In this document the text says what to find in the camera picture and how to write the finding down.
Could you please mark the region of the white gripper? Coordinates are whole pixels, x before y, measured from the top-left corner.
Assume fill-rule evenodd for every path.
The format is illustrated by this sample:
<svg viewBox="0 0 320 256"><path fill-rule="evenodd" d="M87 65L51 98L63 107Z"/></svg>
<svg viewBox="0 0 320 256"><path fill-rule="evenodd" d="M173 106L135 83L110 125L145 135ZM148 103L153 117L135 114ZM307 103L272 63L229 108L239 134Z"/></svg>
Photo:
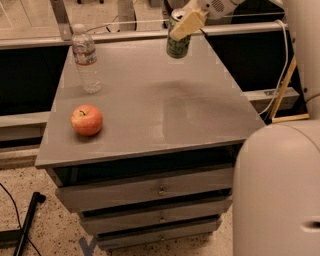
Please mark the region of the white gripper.
<svg viewBox="0 0 320 256"><path fill-rule="evenodd" d="M178 22L169 32L170 37L179 41L205 25L205 20L220 19L232 13L245 0L190 0L187 9L178 9Z"/></svg>

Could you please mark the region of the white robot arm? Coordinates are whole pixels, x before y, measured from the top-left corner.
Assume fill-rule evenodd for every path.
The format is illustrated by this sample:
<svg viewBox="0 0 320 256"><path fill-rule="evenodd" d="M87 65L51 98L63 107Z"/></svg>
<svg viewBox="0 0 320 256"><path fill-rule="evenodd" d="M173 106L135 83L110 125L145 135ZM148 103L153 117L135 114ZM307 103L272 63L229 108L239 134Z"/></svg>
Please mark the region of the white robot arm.
<svg viewBox="0 0 320 256"><path fill-rule="evenodd" d="M233 256L320 256L320 0L282 0L307 120L265 126L239 151Z"/></svg>

